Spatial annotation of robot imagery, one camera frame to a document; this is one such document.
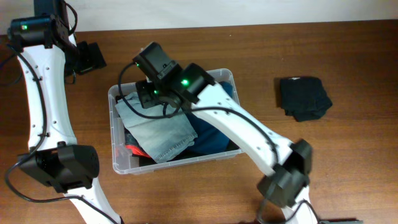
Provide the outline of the light blue jeans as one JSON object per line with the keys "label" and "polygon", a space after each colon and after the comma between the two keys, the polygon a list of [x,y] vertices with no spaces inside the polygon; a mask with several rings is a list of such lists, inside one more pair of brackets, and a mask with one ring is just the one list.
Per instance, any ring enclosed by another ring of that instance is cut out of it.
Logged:
{"label": "light blue jeans", "polygon": [[119,100],[115,106],[124,127],[156,163],[170,161],[194,145],[197,133],[185,115],[146,119],[135,114],[128,105],[146,116],[161,116],[164,107],[142,108],[136,92],[128,94],[125,100]]}

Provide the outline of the black shorts with red trim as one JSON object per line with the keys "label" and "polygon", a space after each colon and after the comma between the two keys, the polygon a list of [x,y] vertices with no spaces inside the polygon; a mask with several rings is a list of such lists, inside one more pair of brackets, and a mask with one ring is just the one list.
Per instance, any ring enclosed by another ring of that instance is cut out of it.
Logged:
{"label": "black shorts with red trim", "polygon": [[124,138],[126,149],[129,149],[133,156],[150,158],[150,155],[148,155],[146,151],[141,148],[137,140],[127,129],[124,130]]}

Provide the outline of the blue cloth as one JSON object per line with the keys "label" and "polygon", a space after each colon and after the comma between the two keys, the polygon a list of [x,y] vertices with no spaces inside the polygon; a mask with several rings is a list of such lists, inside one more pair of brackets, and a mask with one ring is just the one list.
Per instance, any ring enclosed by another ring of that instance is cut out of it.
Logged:
{"label": "blue cloth", "polygon": [[204,155],[225,152],[229,144],[227,136],[191,113],[187,113],[186,117],[197,133],[194,145],[187,147],[186,151]]}

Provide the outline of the small black shirt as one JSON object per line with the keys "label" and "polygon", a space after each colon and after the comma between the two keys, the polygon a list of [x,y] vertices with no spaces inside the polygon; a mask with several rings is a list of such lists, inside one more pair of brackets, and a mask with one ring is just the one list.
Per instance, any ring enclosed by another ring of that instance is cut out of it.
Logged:
{"label": "small black shirt", "polygon": [[297,122],[317,120],[333,106],[322,81],[317,77],[280,80],[281,108]]}

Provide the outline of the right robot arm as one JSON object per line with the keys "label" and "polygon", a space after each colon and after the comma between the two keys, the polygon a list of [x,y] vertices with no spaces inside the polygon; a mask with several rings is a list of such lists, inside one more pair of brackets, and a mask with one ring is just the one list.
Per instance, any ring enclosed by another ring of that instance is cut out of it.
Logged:
{"label": "right robot arm", "polygon": [[223,87],[195,63],[182,68],[151,42],[132,60],[145,74],[137,90],[143,108],[166,102],[211,124],[257,165],[264,177],[257,184],[264,200],[256,219],[264,223],[267,203],[282,209],[284,223],[320,223],[309,199],[313,148],[273,132],[245,111]]}

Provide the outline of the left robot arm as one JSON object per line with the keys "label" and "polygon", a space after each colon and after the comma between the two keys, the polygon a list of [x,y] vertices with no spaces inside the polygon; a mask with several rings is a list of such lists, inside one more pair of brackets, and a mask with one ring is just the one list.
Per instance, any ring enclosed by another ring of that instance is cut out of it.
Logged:
{"label": "left robot arm", "polygon": [[98,180],[93,146],[78,144],[68,115],[66,77],[106,66],[96,43],[77,42],[65,1],[35,1],[32,17],[14,19],[9,48],[25,78],[30,116],[29,152],[16,167],[71,201],[87,223],[121,223]]}

